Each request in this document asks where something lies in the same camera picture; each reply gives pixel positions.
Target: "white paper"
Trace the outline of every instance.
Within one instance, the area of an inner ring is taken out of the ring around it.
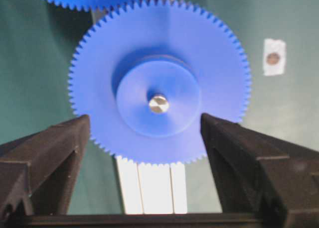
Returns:
[[[277,63],[269,63],[269,56],[276,54],[279,60]],[[264,75],[282,75],[286,66],[286,43],[282,40],[265,39],[264,43]]]

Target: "green wall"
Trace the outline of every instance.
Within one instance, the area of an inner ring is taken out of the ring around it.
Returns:
[[[242,42],[253,75],[243,125],[318,148],[318,0],[191,0],[225,21]],[[89,13],[41,0],[0,0],[0,143],[73,117],[67,73]],[[265,38],[287,43],[284,75],[263,76]],[[114,160],[89,143],[71,214],[123,212]],[[190,212],[219,211],[207,159],[186,165]]]

